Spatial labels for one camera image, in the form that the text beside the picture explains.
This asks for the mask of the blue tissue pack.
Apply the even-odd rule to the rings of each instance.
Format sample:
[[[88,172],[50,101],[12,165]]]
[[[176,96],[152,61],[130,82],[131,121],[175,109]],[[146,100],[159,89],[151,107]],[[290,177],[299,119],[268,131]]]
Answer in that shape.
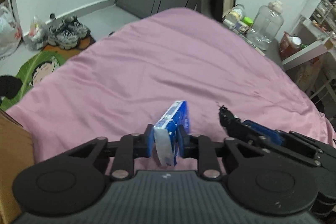
[[[183,125],[189,133],[190,120],[187,101],[175,101],[154,125],[154,141],[160,165],[177,164],[177,129]]]

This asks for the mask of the black hair scrunchie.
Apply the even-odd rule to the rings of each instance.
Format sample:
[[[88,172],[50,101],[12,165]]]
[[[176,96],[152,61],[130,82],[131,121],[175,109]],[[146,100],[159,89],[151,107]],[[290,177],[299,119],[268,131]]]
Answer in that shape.
[[[240,118],[234,116],[224,105],[219,108],[219,122],[221,127],[226,131],[228,136],[232,135],[237,123],[240,123]]]

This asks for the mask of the pink bed sheet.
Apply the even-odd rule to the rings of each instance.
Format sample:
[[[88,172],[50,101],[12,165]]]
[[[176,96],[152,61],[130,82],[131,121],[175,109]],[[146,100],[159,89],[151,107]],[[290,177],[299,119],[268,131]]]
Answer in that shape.
[[[142,133],[185,100],[190,127],[221,141],[224,105],[241,119],[333,144],[335,131],[273,61],[202,14],[170,9],[122,27],[69,59],[8,110],[34,162],[91,139]]]

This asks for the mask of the clear plastic water jug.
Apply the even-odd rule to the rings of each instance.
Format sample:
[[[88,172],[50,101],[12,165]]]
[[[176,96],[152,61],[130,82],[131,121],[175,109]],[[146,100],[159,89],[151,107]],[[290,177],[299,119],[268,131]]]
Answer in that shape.
[[[247,38],[262,51],[268,49],[269,44],[276,37],[284,24],[282,17],[282,3],[278,0],[261,6],[247,32]]]

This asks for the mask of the brown cardboard box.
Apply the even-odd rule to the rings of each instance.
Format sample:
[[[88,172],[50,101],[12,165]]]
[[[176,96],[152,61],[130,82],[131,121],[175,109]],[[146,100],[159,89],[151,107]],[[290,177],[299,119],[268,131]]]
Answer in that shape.
[[[1,111],[1,223],[11,223],[21,210],[12,191],[16,176],[34,164],[31,134]]]

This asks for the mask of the white shelf unit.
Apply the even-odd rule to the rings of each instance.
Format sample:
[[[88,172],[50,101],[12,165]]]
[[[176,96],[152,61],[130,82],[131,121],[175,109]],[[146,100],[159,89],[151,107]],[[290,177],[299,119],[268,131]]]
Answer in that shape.
[[[288,34],[302,45],[282,60],[285,72],[319,111],[335,119],[335,5],[307,0]]]

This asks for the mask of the green leaf cartoon rug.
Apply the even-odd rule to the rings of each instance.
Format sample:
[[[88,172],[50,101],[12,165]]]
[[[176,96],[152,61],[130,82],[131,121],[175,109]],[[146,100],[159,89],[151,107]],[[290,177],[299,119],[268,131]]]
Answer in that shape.
[[[13,99],[3,98],[1,109],[6,111],[18,103],[27,92],[40,83],[42,79],[56,71],[65,61],[60,53],[53,51],[41,51],[31,57],[21,66],[16,75],[16,78],[22,81],[21,88]]]

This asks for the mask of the left grey sneaker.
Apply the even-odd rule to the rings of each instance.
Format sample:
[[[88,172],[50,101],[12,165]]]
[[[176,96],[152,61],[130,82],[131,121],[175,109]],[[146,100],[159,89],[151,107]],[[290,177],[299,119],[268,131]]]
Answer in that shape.
[[[78,45],[79,40],[79,37],[65,26],[50,26],[49,28],[48,43],[51,46],[58,46],[63,50],[71,50]]]

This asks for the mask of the grey sneaker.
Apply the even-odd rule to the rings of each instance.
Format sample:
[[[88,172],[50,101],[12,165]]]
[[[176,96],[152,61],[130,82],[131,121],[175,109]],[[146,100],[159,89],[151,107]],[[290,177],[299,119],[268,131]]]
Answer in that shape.
[[[50,26],[49,28],[48,43],[51,46],[58,46],[63,50],[71,50],[78,45],[79,40],[79,37],[65,26]]]
[[[68,16],[63,19],[65,26],[74,34],[76,34],[80,39],[84,39],[90,34],[90,29],[82,24],[77,16]]]

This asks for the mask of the right grey sneaker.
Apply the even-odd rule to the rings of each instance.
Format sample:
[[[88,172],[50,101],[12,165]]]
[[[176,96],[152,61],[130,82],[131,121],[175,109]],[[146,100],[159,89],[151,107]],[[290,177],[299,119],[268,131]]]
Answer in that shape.
[[[77,16],[68,16],[63,19],[65,26],[74,34],[76,34],[80,39],[84,39],[90,34],[90,29],[82,24]]]

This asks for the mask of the black clothing on floor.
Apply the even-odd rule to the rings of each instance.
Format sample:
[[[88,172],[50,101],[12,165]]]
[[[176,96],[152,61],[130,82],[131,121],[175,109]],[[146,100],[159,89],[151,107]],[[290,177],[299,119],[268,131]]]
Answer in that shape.
[[[1,76],[0,77],[0,96],[9,100],[13,99],[22,87],[22,80],[14,76]]]

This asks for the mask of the small clear plastic bag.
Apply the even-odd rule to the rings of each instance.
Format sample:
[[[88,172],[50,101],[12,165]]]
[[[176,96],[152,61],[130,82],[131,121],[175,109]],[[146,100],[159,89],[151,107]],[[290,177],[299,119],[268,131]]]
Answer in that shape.
[[[43,49],[48,44],[48,27],[39,17],[34,16],[28,34],[27,46],[32,51]]]

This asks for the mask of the large white plastic bag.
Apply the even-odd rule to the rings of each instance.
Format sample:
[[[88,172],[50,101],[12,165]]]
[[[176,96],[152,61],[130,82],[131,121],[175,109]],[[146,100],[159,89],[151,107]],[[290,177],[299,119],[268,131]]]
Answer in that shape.
[[[0,20],[0,56],[4,59],[16,51],[22,39],[22,31],[6,6],[1,6]]]

